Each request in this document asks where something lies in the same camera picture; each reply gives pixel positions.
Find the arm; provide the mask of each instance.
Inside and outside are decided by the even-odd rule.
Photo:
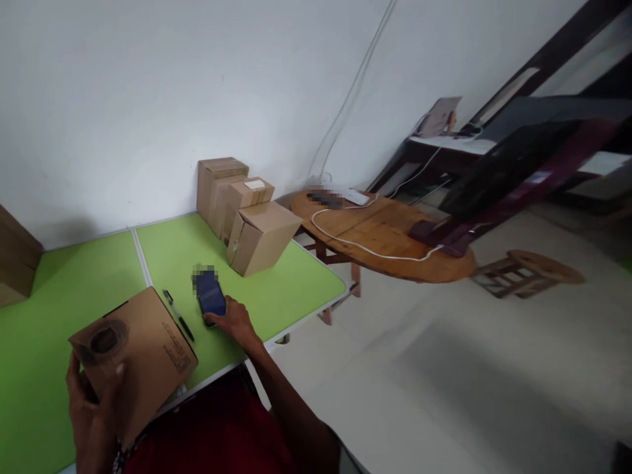
[[[99,404],[90,400],[87,379],[79,372],[79,359],[72,353],[66,374],[70,398],[70,422],[76,448],[77,474],[108,474],[117,454],[114,401],[123,382],[125,366],[118,365],[107,381]]]
[[[246,307],[226,296],[226,316],[208,313],[204,319],[221,327],[250,357],[300,471],[337,473],[340,462],[337,439],[270,357],[252,327]]]

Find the hand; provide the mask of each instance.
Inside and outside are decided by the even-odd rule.
[[[218,316],[213,313],[206,313],[204,321],[215,323],[221,327],[227,335],[235,339],[247,354],[251,354],[254,350],[263,345],[257,333],[250,322],[250,315],[244,305],[237,300],[226,295],[226,316]]]
[[[66,374],[70,394],[70,422],[74,434],[77,474],[110,473],[117,453],[114,399],[123,382],[124,365],[107,381],[101,402],[88,399],[87,379],[79,373],[79,359],[73,352]]]

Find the open cardboard box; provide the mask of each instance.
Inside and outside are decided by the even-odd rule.
[[[123,450],[133,446],[198,358],[153,287],[132,296],[69,339],[101,398],[117,365],[125,376],[115,404]]]

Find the wooden stool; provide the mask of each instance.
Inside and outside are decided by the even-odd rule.
[[[497,298],[515,294],[525,299],[558,283],[582,284],[586,281],[581,273],[537,253],[510,250],[507,256],[477,268],[470,277]]]

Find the white wall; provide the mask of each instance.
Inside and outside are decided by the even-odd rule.
[[[582,0],[400,0],[326,170],[370,181],[442,95],[469,118]],[[195,208],[198,159],[300,189],[386,0],[0,7],[0,202],[54,248]]]
[[[400,0],[326,171],[371,181],[439,97],[465,124],[584,2]]]

